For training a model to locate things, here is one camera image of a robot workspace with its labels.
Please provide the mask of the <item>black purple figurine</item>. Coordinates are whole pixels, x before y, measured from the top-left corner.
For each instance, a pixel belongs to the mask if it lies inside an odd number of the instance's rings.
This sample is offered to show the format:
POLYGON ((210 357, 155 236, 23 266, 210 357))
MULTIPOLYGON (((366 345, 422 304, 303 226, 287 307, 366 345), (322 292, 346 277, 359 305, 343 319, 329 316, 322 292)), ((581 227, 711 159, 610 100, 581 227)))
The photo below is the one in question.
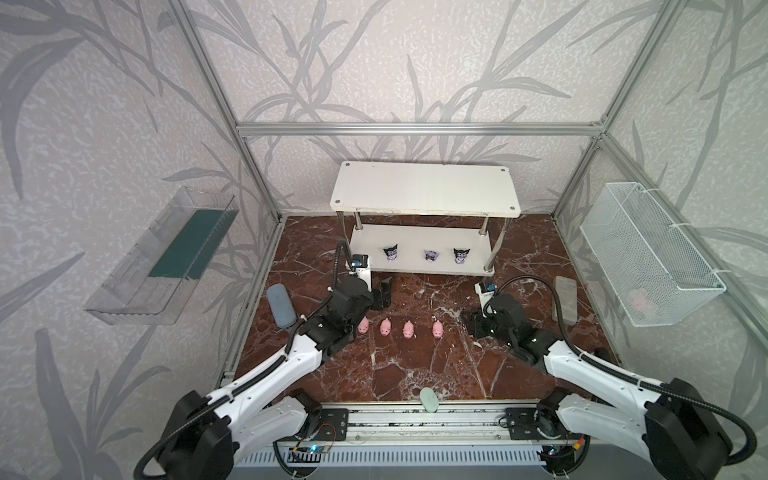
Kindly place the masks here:
POLYGON ((454 254, 454 261, 455 261, 455 263, 458 264, 458 265, 463 265, 467 261, 467 258, 469 256, 470 252, 471 252, 470 249, 454 248, 453 249, 453 254, 454 254))
POLYGON ((398 255, 398 245, 395 244, 391 247, 386 247, 383 249, 383 252, 387 261, 395 261, 398 255))

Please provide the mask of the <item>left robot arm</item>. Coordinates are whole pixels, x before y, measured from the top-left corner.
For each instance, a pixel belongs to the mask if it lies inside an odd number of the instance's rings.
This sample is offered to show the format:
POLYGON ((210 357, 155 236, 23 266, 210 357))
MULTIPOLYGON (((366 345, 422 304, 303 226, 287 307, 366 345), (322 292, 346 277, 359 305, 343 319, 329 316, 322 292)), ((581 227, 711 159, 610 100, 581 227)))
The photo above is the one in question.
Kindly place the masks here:
POLYGON ((391 297, 390 279, 372 288, 345 278, 267 360, 207 395, 183 396, 134 478, 151 478, 146 469, 155 462, 157 479, 226 479, 243 458, 298 434, 321 406, 303 391, 286 390, 352 343, 366 314, 387 309, 391 297))

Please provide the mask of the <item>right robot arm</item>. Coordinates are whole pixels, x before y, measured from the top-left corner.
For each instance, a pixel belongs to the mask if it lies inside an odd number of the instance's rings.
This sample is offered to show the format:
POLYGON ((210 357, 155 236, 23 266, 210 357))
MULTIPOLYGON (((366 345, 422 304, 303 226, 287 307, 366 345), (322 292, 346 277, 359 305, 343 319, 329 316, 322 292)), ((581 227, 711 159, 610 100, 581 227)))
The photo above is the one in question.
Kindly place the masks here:
POLYGON ((555 431, 608 442, 651 463, 666 479, 713 479, 757 450, 754 430, 737 415, 703 400, 689 383, 641 377, 538 329, 512 296, 482 292, 468 331, 491 337, 514 358, 592 394, 563 389, 539 402, 555 431))

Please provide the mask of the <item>white two-tier shelf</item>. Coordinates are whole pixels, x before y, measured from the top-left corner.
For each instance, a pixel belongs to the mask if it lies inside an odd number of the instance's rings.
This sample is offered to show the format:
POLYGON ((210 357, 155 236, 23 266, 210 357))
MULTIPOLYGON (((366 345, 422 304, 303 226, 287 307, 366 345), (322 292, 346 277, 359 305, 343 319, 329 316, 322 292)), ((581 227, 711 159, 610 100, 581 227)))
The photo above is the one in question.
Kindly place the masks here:
POLYGON ((369 256, 379 272, 489 277, 504 238, 492 238, 487 222, 508 225, 522 209, 510 171, 502 166, 435 163, 346 161, 340 167, 330 199, 339 218, 350 215, 355 227, 349 239, 355 254, 369 256), (471 228, 365 224, 364 215, 474 217, 471 228), (383 249, 398 245, 395 261, 383 249), (463 265, 453 249, 470 249, 463 265), (440 253, 427 262, 425 250, 440 253))

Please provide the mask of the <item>pink pig toy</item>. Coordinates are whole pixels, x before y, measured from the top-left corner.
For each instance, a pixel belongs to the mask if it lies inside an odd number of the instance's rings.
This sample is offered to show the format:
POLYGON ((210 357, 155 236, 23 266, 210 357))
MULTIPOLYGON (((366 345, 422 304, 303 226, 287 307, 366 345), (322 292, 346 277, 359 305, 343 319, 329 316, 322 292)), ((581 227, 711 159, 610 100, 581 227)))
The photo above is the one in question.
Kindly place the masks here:
POLYGON ((444 336, 444 325, 441 321, 435 321, 433 323, 432 335, 435 339, 441 339, 444 336))
POLYGON ((379 332, 382 336, 389 336, 392 332, 392 323, 388 318, 385 318, 379 327, 379 332))
POLYGON ((365 334, 369 331, 369 328, 370 322, 366 317, 364 317, 357 326, 357 333, 360 335, 365 334))
POLYGON ((415 336, 415 325, 412 321, 407 321, 404 324, 402 333, 406 339, 412 339, 415 336))

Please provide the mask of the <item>grey glasses case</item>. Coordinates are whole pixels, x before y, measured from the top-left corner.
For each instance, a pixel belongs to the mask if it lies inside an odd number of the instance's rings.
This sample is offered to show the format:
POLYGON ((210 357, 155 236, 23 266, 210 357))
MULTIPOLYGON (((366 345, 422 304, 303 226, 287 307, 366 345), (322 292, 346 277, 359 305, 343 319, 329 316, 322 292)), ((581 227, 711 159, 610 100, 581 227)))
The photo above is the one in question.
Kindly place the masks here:
POLYGON ((562 318, 566 325, 574 326, 578 322, 578 284, 573 278, 556 276, 554 283, 562 310, 562 318))

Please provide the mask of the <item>pale green oval object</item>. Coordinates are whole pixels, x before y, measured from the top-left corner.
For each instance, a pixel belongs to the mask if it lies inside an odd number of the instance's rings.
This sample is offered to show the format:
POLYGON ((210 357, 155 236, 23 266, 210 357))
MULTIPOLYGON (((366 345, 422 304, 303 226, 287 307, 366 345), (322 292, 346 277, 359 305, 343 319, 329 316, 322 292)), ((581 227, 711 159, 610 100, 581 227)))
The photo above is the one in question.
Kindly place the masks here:
POLYGON ((428 413, 436 413, 439 409, 439 399, 433 389, 426 387, 419 392, 419 400, 428 413))

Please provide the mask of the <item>pink toy in basket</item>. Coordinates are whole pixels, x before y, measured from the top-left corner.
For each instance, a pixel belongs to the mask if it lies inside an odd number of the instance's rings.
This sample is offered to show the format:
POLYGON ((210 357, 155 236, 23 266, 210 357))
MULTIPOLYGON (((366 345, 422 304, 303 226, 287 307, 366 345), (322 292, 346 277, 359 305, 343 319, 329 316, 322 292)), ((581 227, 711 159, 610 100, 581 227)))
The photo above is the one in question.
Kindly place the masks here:
POLYGON ((658 305, 645 288, 631 289, 628 299, 632 309, 644 317, 654 317, 659 311, 658 305))

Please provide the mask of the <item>green circuit board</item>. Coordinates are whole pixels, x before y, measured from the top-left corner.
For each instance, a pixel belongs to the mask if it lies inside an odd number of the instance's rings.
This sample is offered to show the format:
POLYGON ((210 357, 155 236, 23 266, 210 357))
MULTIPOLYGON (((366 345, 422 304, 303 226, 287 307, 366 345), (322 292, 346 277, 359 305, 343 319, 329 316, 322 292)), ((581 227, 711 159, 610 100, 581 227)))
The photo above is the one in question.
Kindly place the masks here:
POLYGON ((318 464, 330 453, 330 444, 300 444, 289 449, 291 463, 318 464))

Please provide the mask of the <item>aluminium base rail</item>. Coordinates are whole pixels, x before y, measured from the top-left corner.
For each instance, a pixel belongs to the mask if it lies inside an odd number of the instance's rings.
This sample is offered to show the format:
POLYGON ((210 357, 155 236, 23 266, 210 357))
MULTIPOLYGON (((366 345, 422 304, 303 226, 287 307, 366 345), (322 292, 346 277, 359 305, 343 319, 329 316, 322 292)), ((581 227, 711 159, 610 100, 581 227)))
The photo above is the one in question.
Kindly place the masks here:
POLYGON ((547 438, 536 427, 535 400, 442 401, 429 413, 418 401, 327 402, 347 411, 336 426, 335 447, 438 445, 557 445, 577 443, 575 433, 547 438))

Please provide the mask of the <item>clear plastic wall bin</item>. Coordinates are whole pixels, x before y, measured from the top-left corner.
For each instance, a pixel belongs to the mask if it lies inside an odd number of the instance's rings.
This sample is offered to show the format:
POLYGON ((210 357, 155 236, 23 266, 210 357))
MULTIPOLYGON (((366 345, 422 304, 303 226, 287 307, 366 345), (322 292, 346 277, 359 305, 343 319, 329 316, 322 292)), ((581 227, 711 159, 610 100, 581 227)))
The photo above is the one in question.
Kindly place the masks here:
POLYGON ((181 187, 84 311, 108 325, 173 325, 239 213, 236 196, 181 187))

